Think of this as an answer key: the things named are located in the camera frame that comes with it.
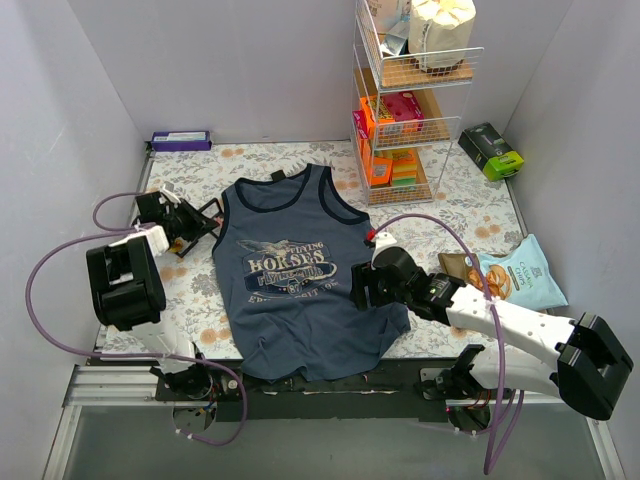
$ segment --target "white cable clip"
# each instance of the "white cable clip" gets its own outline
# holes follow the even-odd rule
[[[134,228],[136,229],[136,233],[127,235],[122,240],[118,240],[117,242],[109,244],[109,246],[116,247],[118,245],[126,244],[133,238],[145,237],[147,239],[147,243],[149,244],[151,254],[154,257],[159,257],[164,252],[169,250],[169,240],[167,239],[167,235],[164,233],[164,228],[162,228],[160,225],[155,225],[149,229],[142,228],[139,225],[136,225]]]
[[[494,297],[494,296],[491,296],[491,300],[485,299],[487,315],[489,315],[489,317],[491,317],[491,306],[493,305],[495,307],[496,304],[498,303],[498,300],[500,300],[500,297]]]

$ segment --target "snack box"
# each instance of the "snack box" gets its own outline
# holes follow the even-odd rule
[[[458,144],[492,182],[512,177],[524,164],[518,152],[490,123],[467,128],[462,132]]]
[[[383,150],[382,156],[390,159],[395,159],[399,156],[406,155],[411,151],[411,147],[409,148],[394,148],[393,150]]]
[[[382,96],[382,103],[396,122],[424,120],[420,105],[411,92],[388,93]],[[403,133],[419,132],[422,130],[422,122],[406,123],[402,127]]]
[[[369,139],[369,134],[367,133],[367,120],[364,115],[364,110],[356,110],[351,112],[351,115],[353,116],[353,125],[356,128],[358,146],[362,152],[364,149],[364,143]]]
[[[402,132],[402,125],[394,125],[395,120],[393,115],[384,106],[384,102],[380,102],[378,106],[378,97],[371,95],[370,97],[362,97],[360,99],[360,106],[364,111],[364,116],[367,124],[367,135],[369,138],[374,138],[376,121],[374,113],[378,112],[378,125],[381,125],[378,135],[381,137],[398,134]]]
[[[387,185],[391,179],[393,170],[393,160],[380,156],[379,152],[374,152],[377,156],[371,157],[371,142],[365,140],[364,148],[360,150],[361,161],[367,178],[371,181],[371,186]]]

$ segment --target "tank top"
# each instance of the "tank top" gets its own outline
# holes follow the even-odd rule
[[[339,196],[331,167],[240,178],[222,201],[212,254],[243,372],[309,381],[361,373],[410,329],[403,305],[358,311],[349,299],[351,266],[371,260],[371,223]]]

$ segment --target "pink box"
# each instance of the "pink box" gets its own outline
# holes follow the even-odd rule
[[[360,139],[368,139],[369,135],[367,135],[367,121],[364,118],[364,111],[356,110],[351,112],[351,114],[353,115],[353,123]]]
[[[411,92],[388,93],[382,96],[382,103],[391,112],[396,122],[424,120],[420,105]],[[417,124],[417,130],[421,129],[422,122]]]

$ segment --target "gray wall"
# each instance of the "gray wall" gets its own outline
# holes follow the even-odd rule
[[[506,132],[527,162],[514,179],[520,207],[569,312],[602,315],[636,364],[639,16],[632,0],[573,2]],[[640,478],[638,396],[636,371],[609,423],[630,479]]]
[[[135,188],[144,144],[65,0],[0,6],[0,478],[40,478],[73,358],[37,334],[24,284],[36,261],[88,234],[91,208]],[[124,203],[105,222],[122,223]],[[52,333],[90,348],[85,248],[60,255],[36,282],[36,310]]]
[[[348,137],[354,0],[69,0],[145,139]],[[477,0],[486,47],[465,125],[500,131],[571,0]]]

